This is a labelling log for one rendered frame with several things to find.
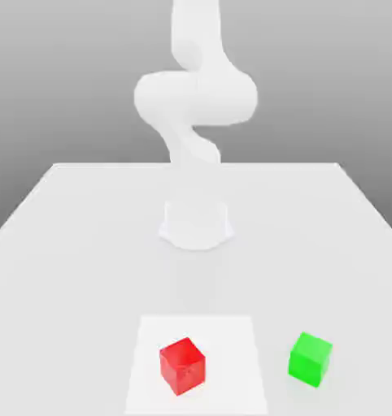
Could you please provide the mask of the small red cube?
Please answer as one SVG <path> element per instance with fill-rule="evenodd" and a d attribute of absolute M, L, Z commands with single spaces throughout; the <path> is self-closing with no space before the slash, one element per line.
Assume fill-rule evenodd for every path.
<path fill-rule="evenodd" d="M 162 348 L 159 361 L 160 373 L 176 396 L 206 380 L 206 357 L 189 337 Z"/>

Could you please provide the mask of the small green cube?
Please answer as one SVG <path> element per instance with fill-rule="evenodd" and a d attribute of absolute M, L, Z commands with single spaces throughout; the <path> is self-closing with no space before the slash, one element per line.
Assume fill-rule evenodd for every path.
<path fill-rule="evenodd" d="M 302 332 L 290 351 L 288 374 L 318 388 L 328 370 L 332 350 L 328 341 Z"/>

